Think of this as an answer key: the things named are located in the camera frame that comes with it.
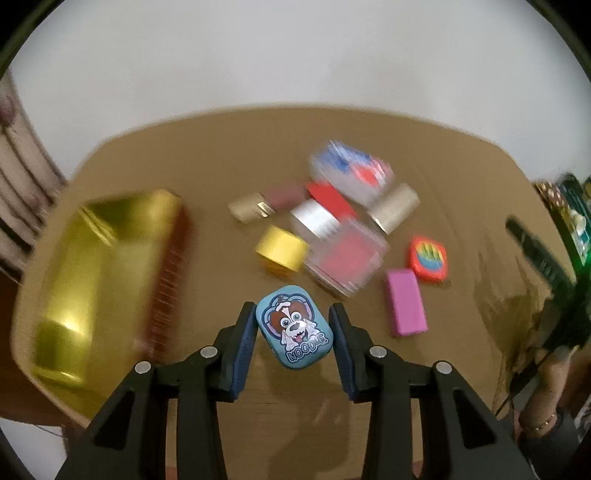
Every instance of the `red rainbow case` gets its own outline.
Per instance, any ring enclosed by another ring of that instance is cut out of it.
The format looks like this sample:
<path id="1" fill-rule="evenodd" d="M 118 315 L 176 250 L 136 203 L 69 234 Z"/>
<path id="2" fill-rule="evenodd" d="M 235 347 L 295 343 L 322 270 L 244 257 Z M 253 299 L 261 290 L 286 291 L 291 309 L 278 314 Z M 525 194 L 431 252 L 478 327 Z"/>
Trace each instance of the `red rainbow case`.
<path id="1" fill-rule="evenodd" d="M 424 236 L 415 236 L 411 241 L 408 263 L 421 280 L 439 283 L 447 278 L 445 247 Z"/>

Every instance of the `brown table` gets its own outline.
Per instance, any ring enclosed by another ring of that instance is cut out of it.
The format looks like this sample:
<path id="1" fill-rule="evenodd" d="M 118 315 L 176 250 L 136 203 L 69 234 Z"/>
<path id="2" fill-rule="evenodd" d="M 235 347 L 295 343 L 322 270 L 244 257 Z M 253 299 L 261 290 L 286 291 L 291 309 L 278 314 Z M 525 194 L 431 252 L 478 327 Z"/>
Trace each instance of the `brown table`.
<path id="1" fill-rule="evenodd" d="M 451 362 L 489 406 L 505 392 L 505 368 L 546 288 L 505 232 L 516 215 L 568 266 L 552 221 L 528 180 L 500 148 L 427 122 L 336 108 L 262 108 L 171 121 L 108 141 L 63 193 L 28 266 L 12 351 L 29 374 L 31 334 L 51 252 L 75 209 L 102 196 L 165 187 L 186 202 L 196 225 L 170 348 L 178 361 L 213 342 L 246 300 L 284 283 L 267 275 L 254 247 L 267 226 L 288 215 L 238 227 L 227 204 L 271 183 L 307 178 L 307 159 L 336 138 L 391 163 L 395 183 L 411 185 L 421 205 L 389 237 L 382 273 L 345 301 L 353 323 L 407 361 Z M 421 285 L 429 331 L 395 339 L 388 330 L 383 270 L 404 267 L 414 234 L 447 248 L 450 285 Z M 304 287 L 323 312 L 335 299 L 305 272 Z M 52 400 L 61 408 L 59 401 Z M 71 411 L 68 413 L 79 419 Z M 171 409 L 174 419 L 174 408 Z M 341 390 L 333 355 L 304 371 L 283 368 L 259 335 L 245 391 L 219 405 L 232 479 L 343 479 L 361 473 L 369 406 Z M 168 463 L 174 464 L 174 424 Z M 416 456 L 420 445 L 415 440 Z"/>

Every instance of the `gold cube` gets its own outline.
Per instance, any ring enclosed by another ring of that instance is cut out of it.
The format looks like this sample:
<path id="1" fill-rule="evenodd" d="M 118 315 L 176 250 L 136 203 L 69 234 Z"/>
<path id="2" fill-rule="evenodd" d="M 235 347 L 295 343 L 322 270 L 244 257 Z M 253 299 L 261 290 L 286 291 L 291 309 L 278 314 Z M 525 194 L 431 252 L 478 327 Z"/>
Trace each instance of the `gold cube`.
<path id="1" fill-rule="evenodd" d="M 256 253 L 263 257 L 268 270 L 285 277 L 300 269 L 308 253 L 308 244 L 300 237 L 271 225 L 259 241 Z"/>

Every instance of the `pink eraser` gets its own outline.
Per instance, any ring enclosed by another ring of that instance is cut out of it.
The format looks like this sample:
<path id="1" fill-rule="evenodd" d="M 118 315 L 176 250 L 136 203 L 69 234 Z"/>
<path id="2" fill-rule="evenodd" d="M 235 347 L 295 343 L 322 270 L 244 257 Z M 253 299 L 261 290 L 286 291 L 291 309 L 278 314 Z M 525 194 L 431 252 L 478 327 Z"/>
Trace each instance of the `pink eraser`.
<path id="1" fill-rule="evenodd" d="M 414 272 L 410 268 L 389 270 L 388 290 L 393 312 L 392 335 L 406 336 L 426 332 L 427 319 Z"/>

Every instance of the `clear plastic box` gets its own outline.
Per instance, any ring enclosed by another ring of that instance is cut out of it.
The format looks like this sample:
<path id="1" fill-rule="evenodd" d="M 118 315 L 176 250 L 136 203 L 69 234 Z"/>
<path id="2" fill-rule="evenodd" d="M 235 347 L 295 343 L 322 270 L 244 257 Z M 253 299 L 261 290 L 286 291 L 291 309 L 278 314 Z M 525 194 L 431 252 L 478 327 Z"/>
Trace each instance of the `clear plastic box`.
<path id="1" fill-rule="evenodd" d="M 388 248 L 377 233 L 349 219 L 333 235 L 312 246 L 305 265 L 322 283 L 350 297 L 382 265 Z"/>
<path id="2" fill-rule="evenodd" d="M 329 141 L 310 157 L 311 176 L 328 181 L 354 202 L 369 206 L 394 178 L 390 165 L 342 142 Z"/>

